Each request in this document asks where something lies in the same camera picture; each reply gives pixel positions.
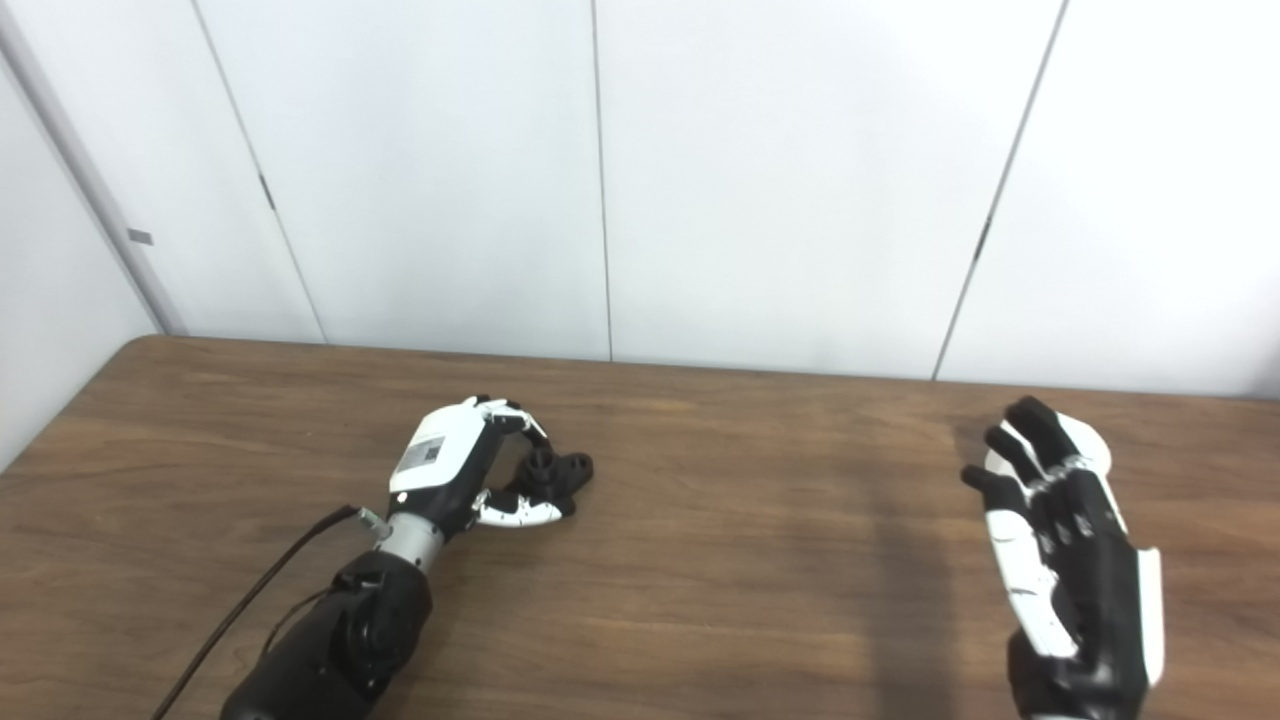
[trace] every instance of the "wire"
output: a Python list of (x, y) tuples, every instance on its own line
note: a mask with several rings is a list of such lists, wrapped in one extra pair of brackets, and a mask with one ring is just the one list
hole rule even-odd
[(223, 621), (219, 623), (216, 628), (214, 628), (212, 634), (210, 634), (209, 639), (205, 641), (205, 644), (200, 647), (200, 650), (196, 652), (196, 656), (191, 659), (191, 664), (187, 665), (187, 669), (182, 671), (182, 676), (178, 678), (178, 682), (173, 684), (173, 689), (170, 689), (169, 694), (166, 694), (165, 698), (160, 702), (160, 706), (156, 707), (156, 711), (151, 714), (151, 720), (160, 720), (161, 717), (165, 716), (166, 712), (169, 712), (169, 708), (173, 706), (174, 701), (177, 701), (178, 696), (182, 694), (183, 688), (186, 688), (187, 683), (191, 682), (192, 675), (195, 675), (196, 670), (200, 669), (200, 664), (205, 661), (205, 657), (207, 657), (210, 651), (214, 650), (214, 646), (218, 644), (218, 641), (220, 641), (223, 635), (227, 634), (227, 630), (230, 629), (232, 623), (234, 623), (236, 619), (239, 618), (242, 612), (244, 612), (244, 609), (248, 607), (248, 603), (253, 602), (253, 598), (257, 597), (257, 593), (262, 592), (262, 588), (265, 588), (266, 584), (271, 582), (271, 578), (274, 578), (280, 571), (280, 569), (284, 568), (284, 565), (289, 560), (292, 560), (293, 556), (297, 555), (300, 550), (302, 550), (305, 544), (311, 542), (311, 538), (337, 525), (338, 523), (346, 520), (347, 518), (353, 516), (356, 512), (358, 512), (358, 509), (352, 507), (351, 505), (344, 505), (338, 510), (334, 510), (333, 512), (325, 515), (324, 518), (320, 519), (319, 523), (312, 525), (310, 530), (302, 533), (302, 537), (294, 541), (293, 544), (289, 546), (289, 550), (285, 550), (284, 555), (282, 555), (280, 559), (276, 560), (274, 565), (268, 568), (266, 573), (264, 573), (262, 577), (259, 578), (256, 583), (253, 583), (253, 587), (251, 587), (248, 592), (244, 593), (244, 597), (242, 597), (241, 601), (236, 603), (236, 607), (232, 607), (232, 611), (227, 614), (227, 618), (223, 618)]
[(316, 592), (314, 592), (314, 593), (308, 594), (307, 597), (302, 598), (301, 601), (298, 601), (298, 603), (297, 603), (297, 605), (294, 605), (293, 607), (291, 607), (291, 609), (289, 609), (289, 610), (288, 610), (288, 611), (287, 611), (287, 612), (284, 614), (284, 618), (280, 618), (280, 621), (279, 621), (279, 623), (276, 623), (274, 628), (271, 628), (271, 633), (270, 633), (269, 635), (266, 635), (266, 642), (264, 642), (264, 643), (262, 643), (262, 652), (260, 652), (260, 653), (257, 655), (257, 659), (259, 659), (259, 660), (261, 660), (261, 659), (266, 657), (266, 653), (268, 653), (268, 651), (269, 651), (269, 650), (271, 650), (271, 642), (274, 642), (274, 641), (275, 641), (275, 635), (276, 635), (276, 634), (279, 634), (279, 632), (280, 632), (280, 628), (283, 628), (283, 626), (284, 626), (284, 624), (289, 621), (289, 618), (293, 618), (294, 615), (297, 615), (297, 614), (298, 614), (298, 610), (302, 610), (302, 609), (303, 609), (303, 607), (306, 607), (306, 606), (307, 606), (308, 603), (311, 603), (311, 602), (315, 602), (315, 601), (320, 600), (320, 598), (321, 598), (321, 597), (324, 597), (324, 596), (325, 596), (325, 594), (326, 594), (328, 592), (329, 592), (329, 588), (325, 588), (325, 589), (323, 589), (323, 591), (316, 591)]

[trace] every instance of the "panel seam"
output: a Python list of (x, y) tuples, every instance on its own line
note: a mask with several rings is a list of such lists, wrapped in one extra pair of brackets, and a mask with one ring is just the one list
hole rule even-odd
[(1071, 0), (1062, 0), (1062, 5), (1057, 10), (1057, 18), (1053, 19), (1053, 28), (1050, 31), (1048, 42), (1044, 45), (1044, 54), (1041, 56), (1039, 68), (1036, 69), (1036, 79), (1032, 81), (1032, 90), (1027, 95), (1027, 104), (1023, 106), (1023, 117), (1018, 120), (1018, 129), (1014, 132), (1014, 141), (1009, 147), (1009, 155), (1005, 158), (1005, 167), (1000, 172), (1000, 181), (996, 183), (996, 193), (991, 199), (991, 208), (987, 210), (987, 219), (982, 224), (982, 231), (978, 233), (978, 243), (973, 249), (973, 259), (969, 260), (969, 269), (965, 272), (964, 284), (960, 286), (960, 295), (956, 297), (955, 307), (951, 310), (951, 322), (947, 323), (947, 332), (942, 338), (942, 347), (938, 348), (938, 359), (933, 364), (933, 374), (929, 377), (931, 380), (937, 380), (938, 374), (942, 372), (942, 363), (946, 360), (947, 350), (951, 347), (951, 337), (955, 334), (956, 324), (960, 322), (960, 311), (964, 309), (964, 301), (969, 296), (969, 286), (973, 282), (974, 272), (978, 269), (978, 260), (982, 258), (982, 251), (987, 246), (987, 236), (991, 233), (991, 224), (995, 220), (996, 211), (1000, 209), (1000, 199), (1005, 193), (1005, 183), (1009, 182), (1009, 173), (1014, 167), (1014, 159), (1018, 156), (1018, 147), (1023, 141), (1023, 132), (1027, 129), (1027, 120), (1032, 115), (1032, 108), (1036, 105), (1036, 96), (1039, 94), (1041, 82), (1044, 79), (1044, 70), (1048, 68), (1050, 58), (1053, 54), (1053, 45), (1057, 42), (1057, 33), (1062, 28), (1062, 19), (1066, 17), (1066, 8), (1070, 5)]
[(200, 32), (205, 36), (205, 45), (209, 47), (209, 54), (214, 59), (214, 67), (218, 68), (218, 78), (223, 83), (223, 92), (227, 94), (227, 101), (230, 102), (232, 114), (236, 115), (236, 126), (239, 127), (241, 137), (244, 140), (244, 146), (248, 149), (250, 160), (253, 163), (253, 172), (257, 173), (259, 182), (262, 184), (262, 190), (268, 196), (268, 205), (271, 208), (271, 215), (275, 218), (275, 227), (280, 231), (280, 240), (284, 241), (284, 250), (289, 255), (289, 263), (293, 265), (293, 274), (298, 278), (298, 284), (302, 287), (302, 296), (307, 301), (307, 307), (311, 309), (311, 318), (316, 323), (316, 329), (320, 332), (320, 341), (329, 345), (329, 334), (324, 331), (324, 323), (320, 320), (320, 311), (316, 310), (315, 300), (311, 297), (311, 288), (307, 286), (307, 279), (302, 274), (302, 266), (298, 264), (298, 256), (293, 252), (293, 243), (289, 241), (289, 233), (284, 229), (284, 219), (280, 218), (280, 211), (275, 208), (275, 201), (270, 196), (270, 191), (266, 190), (266, 176), (262, 172), (262, 163), (257, 159), (257, 151), (253, 149), (253, 141), (248, 136), (248, 128), (244, 126), (244, 117), (241, 115), (239, 105), (236, 102), (236, 94), (232, 92), (230, 82), (227, 79), (227, 70), (223, 68), (223, 59), (218, 55), (218, 47), (214, 46), (214, 36), (209, 32), (209, 23), (205, 22), (205, 14), (200, 10), (200, 0), (191, 0), (191, 9), (196, 13), (196, 22), (200, 23)]
[(609, 363), (613, 363), (613, 295), (609, 287), (609, 219), (604, 196), (604, 111), (600, 108), (600, 41), (591, 0), (591, 69), (595, 79), (595, 150), (600, 170), (600, 242), (604, 251), (604, 320), (609, 342)]

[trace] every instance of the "barcode label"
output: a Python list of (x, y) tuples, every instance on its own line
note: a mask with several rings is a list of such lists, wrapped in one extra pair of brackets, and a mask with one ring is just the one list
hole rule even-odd
[(442, 445), (444, 445), (444, 436), (430, 437), (420, 443), (408, 446), (404, 456), (401, 457), (401, 464), (396, 466), (396, 471), (411, 470), (435, 462), (435, 459), (440, 455)]

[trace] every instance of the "robotic arm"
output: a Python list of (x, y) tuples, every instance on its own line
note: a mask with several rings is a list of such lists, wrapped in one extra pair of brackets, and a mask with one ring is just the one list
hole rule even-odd
[[(484, 487), (506, 436), (532, 443), (515, 479)], [(561, 456), (515, 402), (468, 397), (422, 419), (390, 479), (384, 521), (361, 511), (374, 548), (338, 571), (316, 605), (228, 697), (221, 720), (360, 720), (412, 657), (431, 614), (426, 571), (474, 524), (520, 528), (573, 514), (591, 459)]]
[(1165, 665), (1160, 551), (1134, 550), (1091, 425), (1034, 397), (987, 430), (987, 530), (1021, 626), (1009, 680), (1030, 720), (1135, 720)]

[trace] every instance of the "wood grain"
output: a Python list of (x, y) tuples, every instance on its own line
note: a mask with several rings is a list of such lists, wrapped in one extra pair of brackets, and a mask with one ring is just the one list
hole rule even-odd
[[(383, 507), (421, 415), (476, 392), (596, 479), (566, 523), (451, 543), (378, 717), (1015, 716), (1014, 620), (956, 475), (1018, 388), (177, 338), (127, 346), (0, 478), (4, 715), (147, 716), (294, 537)], [(1165, 551), (1144, 719), (1274, 717), (1280, 405), (1039, 396), (1111, 442), (1134, 538)], [(172, 717), (215, 717), (367, 546), (352, 525), (303, 551)]]

